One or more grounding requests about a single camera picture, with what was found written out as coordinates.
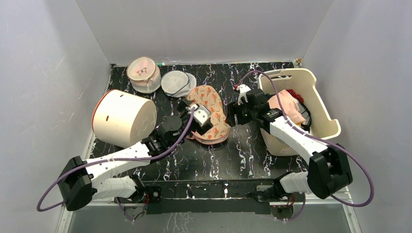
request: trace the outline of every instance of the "white cylindrical container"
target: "white cylindrical container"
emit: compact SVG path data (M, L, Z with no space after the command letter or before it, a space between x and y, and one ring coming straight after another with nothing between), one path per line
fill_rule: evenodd
M152 93L160 87L160 69L148 57L137 58L126 73L133 88L140 93Z
M98 139L126 148L148 137L156 118L152 100L110 90L94 109L91 125Z

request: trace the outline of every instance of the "cream cylinder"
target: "cream cylinder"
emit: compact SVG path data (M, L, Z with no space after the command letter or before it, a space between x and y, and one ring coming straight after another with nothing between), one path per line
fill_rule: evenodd
M148 137L156 118L152 100L110 90L94 109L92 129L101 141L126 148Z

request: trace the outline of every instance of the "robotic arm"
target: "robotic arm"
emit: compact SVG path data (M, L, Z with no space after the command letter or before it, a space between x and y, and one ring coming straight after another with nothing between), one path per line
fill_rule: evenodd
M204 106L192 104L191 101L184 99L179 103L178 110L182 113L180 117L169 116L149 137L131 147L95 159L82 161L80 156L70 159L60 176L78 166L90 163L96 164L73 172L58 183L67 210L78 210L96 199L123 197L139 200L143 197L145 189L139 188L140 183L137 178L133 176L113 177L127 170L147 166L155 162L155 160L150 160L151 157L165 152L182 136L192 108L195 109L193 122L186 134L190 132L206 133L213 127L210 122L210 111ZM119 158L130 158L131 160L116 161ZM147 160L132 160L136 158L147 158ZM98 163L98 161L110 161L110 163Z
M287 193L313 193L325 199L352 183L352 173L345 153L306 137L307 132L293 129L279 109L270 109L262 90L237 87L239 98L228 105L226 122L230 126L254 121L266 132L294 149L309 165L307 172L289 172L275 180L270 193L281 198Z

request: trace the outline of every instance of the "mesh laundry bag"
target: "mesh laundry bag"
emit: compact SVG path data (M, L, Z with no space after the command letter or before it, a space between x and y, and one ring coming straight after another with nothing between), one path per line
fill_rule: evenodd
M160 69L148 57L137 58L126 73L133 88L140 93L152 93L160 87Z
M196 86L196 78L192 74L173 70L163 75L161 86L166 95L183 97Z
M211 86L202 85L195 87L187 97L199 105L206 106L211 112L210 121L213 128L208 130L204 135L197 132L190 139L196 139L202 144L212 145L225 141L229 137L230 126L225 123L226 116L223 112L222 99L218 92Z

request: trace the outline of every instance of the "gray floor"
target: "gray floor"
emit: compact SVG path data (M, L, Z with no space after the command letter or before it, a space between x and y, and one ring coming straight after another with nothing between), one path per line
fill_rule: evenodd
M307 205L293 221L254 213L173 213L125 222L117 206L90 206L74 212L70 233L349 233L342 205Z

